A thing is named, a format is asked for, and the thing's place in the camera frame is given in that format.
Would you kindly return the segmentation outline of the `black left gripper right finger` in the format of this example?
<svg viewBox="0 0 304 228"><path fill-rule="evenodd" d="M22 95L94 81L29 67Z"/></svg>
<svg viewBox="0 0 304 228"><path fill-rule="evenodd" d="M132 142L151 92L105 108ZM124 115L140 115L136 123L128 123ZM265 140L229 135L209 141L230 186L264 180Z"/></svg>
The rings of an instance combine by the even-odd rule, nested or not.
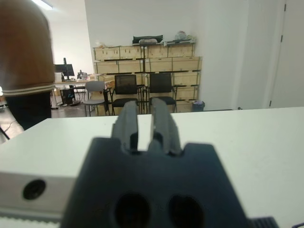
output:
<svg viewBox="0 0 304 228"><path fill-rule="evenodd" d="M166 103L159 98L152 99L151 142L148 153L183 154L178 127Z"/></svg>

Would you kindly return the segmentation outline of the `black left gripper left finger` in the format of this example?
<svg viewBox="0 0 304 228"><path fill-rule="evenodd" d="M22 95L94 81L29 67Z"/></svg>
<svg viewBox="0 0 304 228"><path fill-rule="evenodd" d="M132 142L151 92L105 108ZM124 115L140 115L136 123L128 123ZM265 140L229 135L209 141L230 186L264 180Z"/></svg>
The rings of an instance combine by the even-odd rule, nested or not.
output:
<svg viewBox="0 0 304 228"><path fill-rule="evenodd" d="M138 120L137 103L129 101L125 103L112 126L112 138L121 143L123 152L135 152L138 149Z"/></svg>

